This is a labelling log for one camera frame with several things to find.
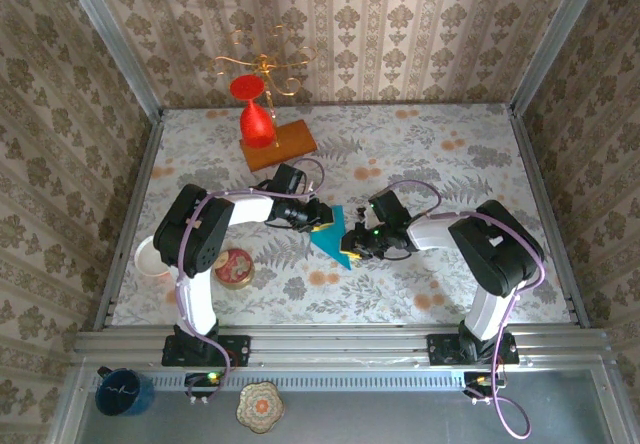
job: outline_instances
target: floral tablecloth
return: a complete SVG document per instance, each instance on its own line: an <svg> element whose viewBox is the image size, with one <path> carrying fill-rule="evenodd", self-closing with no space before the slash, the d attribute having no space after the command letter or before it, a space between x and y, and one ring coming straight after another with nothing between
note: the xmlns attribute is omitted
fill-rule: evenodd
<svg viewBox="0 0 640 444"><path fill-rule="evenodd" d="M173 281L142 276L133 254L155 232L180 189L254 185L275 172L252 174L238 145L241 109L173 110L165 125L137 225L112 325L172 324ZM306 120L318 143L313 157L327 177L319 197L344 206L347 229L356 208L400 179L433 183L441 211L501 201L539 240L542 226L504 105L319 106L278 109L279 122ZM318 182L313 164L301 163ZM396 192L414 214L434 198L419 187ZM430 250L400 261L370 261L348 271L309 244L309 236L250 223L229 228L223 248L240 247L254 259L249 286L228 290L212 282L221 325L458 323L477 284L457 250ZM570 320L553 262L548 279L523 296L515 322Z"/></svg>

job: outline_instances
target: wooden block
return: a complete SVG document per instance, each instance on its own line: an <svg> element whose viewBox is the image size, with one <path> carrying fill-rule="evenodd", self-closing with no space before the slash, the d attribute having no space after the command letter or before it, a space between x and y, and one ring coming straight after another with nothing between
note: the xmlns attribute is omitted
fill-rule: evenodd
<svg viewBox="0 0 640 444"><path fill-rule="evenodd" d="M307 123L300 119L276 128L278 146L272 144L262 149L247 147L240 140L240 147L251 172L279 164L294 157L303 156L318 149Z"/></svg>

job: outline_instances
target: damask wallpaper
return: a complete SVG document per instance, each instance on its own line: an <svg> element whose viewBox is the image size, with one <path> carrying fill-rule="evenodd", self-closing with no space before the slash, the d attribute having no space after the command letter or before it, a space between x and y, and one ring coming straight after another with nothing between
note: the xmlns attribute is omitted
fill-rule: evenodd
<svg viewBox="0 0 640 444"><path fill-rule="evenodd" d="M77 0L0 0L0 442L41 442L149 122Z"/></svg>
<svg viewBox="0 0 640 444"><path fill-rule="evenodd" d="M315 46L318 57L291 75L295 101L506 102L561 0L105 0L163 107L219 107L229 75L208 67L218 55L251 57L284 24L286 56Z"/></svg>
<svg viewBox="0 0 640 444"><path fill-rule="evenodd" d="M640 411L640 0L589 0L525 121L595 324Z"/></svg>

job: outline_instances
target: teal triangle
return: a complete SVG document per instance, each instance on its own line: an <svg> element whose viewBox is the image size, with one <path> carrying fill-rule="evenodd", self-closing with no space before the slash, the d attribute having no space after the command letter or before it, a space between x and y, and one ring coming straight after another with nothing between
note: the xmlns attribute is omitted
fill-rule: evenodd
<svg viewBox="0 0 640 444"><path fill-rule="evenodd" d="M340 241L342 236L347 233L347 228L344 224L344 211L342 206L332 206L331 209L333 210L333 224L321 231L312 232L311 243L351 270L349 257L340 252Z"/></svg>

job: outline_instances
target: purple cable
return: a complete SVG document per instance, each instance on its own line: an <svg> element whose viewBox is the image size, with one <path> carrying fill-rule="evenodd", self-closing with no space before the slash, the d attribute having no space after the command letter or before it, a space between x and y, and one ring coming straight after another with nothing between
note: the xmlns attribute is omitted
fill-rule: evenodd
<svg viewBox="0 0 640 444"><path fill-rule="evenodd" d="M540 256L538 255L538 253L531 247L531 245L520 234L518 234L516 231L511 229L509 226L507 226L503 222L491 216L482 214L480 212L461 212L460 215L482 219L485 222L488 222L496 227L499 227L500 229L505 231L507 234L509 234L511 237L513 237L516 240L516 242L518 242L518 244L520 244L524 248L524 250L529 253L531 258L536 263L536 266L538 266L538 271L539 271L538 278L533 283L527 284L526 286L520 289L516 289L516 291L513 293L513 296L511 297L511 301L507 306L507 310L505 311L504 316L500 321L500 325L498 326L498 334L496 338L495 349L493 350L493 358L491 359L491 395L493 397L489 399L493 401L493 404L495 405L495 408L496 408L496 413L498 414L498 418L500 419L500 422L502 423L502 426L505 428L505 430L511 435L511 437L515 439L524 440L531 435L531 422L529 421L529 416L527 416L527 413L525 412L525 410L517 402L507 397L498 396L498 389L496 387L496 381L495 381L495 369L496 369L496 366L498 365L498 353L500 351L500 343L502 342L504 330L507 327L507 321L509 320L509 315L513 311L513 308L515 307L516 302L520 299L520 294L530 289L534 289L544 282L544 278L546 275L544 264L542 262L542 259L540 259ZM527 425L527 428L524 434L518 434L513 429L511 429L511 427L509 427L509 425L507 424L507 421L502 415L502 410L500 409L500 401L511 404L522 413L522 416L524 417L524 420Z"/></svg>
<svg viewBox="0 0 640 444"><path fill-rule="evenodd" d="M222 347L220 344L218 344L214 340L209 339L208 337L206 337L206 336L200 334L198 331L196 331L195 328L193 327L193 325L191 324L191 322L189 322L189 320L187 319L187 312L186 312L185 304L184 304L183 297L182 297L181 287L183 286L184 280L187 277L185 272L184 272L184 255L185 255L185 252L186 252L186 249L187 249L187 242L189 241L189 236L191 235L191 231L193 231L193 227L195 226L196 221L198 220L198 217L200 216L200 213L202 212L202 209L207 205L207 203L211 199L214 199L216 197L255 194L255 195L258 195L258 196L282 197L282 198L287 198L287 199L299 199L301 197L311 197L311 196L315 195L318 192L318 190L320 190L320 188L322 187L322 185L324 183L324 177L325 177L324 167L322 167L322 164L319 161L317 161L315 159L311 159L309 157L303 157L301 159L298 159L294 163L294 165L297 164L300 161L313 162L313 163L317 164L318 168L320 169L320 173L322 174L322 177L320 179L320 184L318 184L318 187L314 191L305 192L305 193L302 193L302 194L281 194L279 192L268 192L268 191L262 191L262 190L259 190L259 189L251 189L251 188L250 189L238 189L238 190L232 190L232 191L214 191L214 192L208 194L204 199L202 199L202 201L200 201L200 204L198 204L196 209L193 211L193 214L191 215L191 218L189 219L189 223L187 224L187 228L185 229L184 234L182 236L182 241L180 241L180 249L178 251L178 278L176 279L176 305L178 307L178 312L180 313L180 317L181 317L182 321L185 323L185 326L187 327L189 332L191 332L198 339L206 342L207 344L212 345L218 351L220 351L220 354L222 354L222 357L224 358L224 362L225 362L224 375L220 379L220 384L218 385L216 390L213 391L211 397L213 397L220 389L222 389L224 383L226 382L227 377L228 377L229 373L231 372L231 361L229 359L229 354L224 349L224 347Z"/></svg>
<svg viewBox="0 0 640 444"><path fill-rule="evenodd" d="M417 179L403 179L402 181L393 182L393 183L389 184L387 187L385 187L382 191L380 191L380 193L382 193L384 191L387 191L389 189L393 189L394 187L399 187L402 184L419 184L421 186L425 186L431 192L433 192L433 194L436 196L436 199L438 199L438 202L436 202L435 206L430 207L429 209L427 209L424 212L424 214L430 213L431 211L436 209L440 204L442 204L442 195L440 194L440 192L438 192L438 189L436 189L436 187L433 184L429 184L428 182L419 181Z"/></svg>

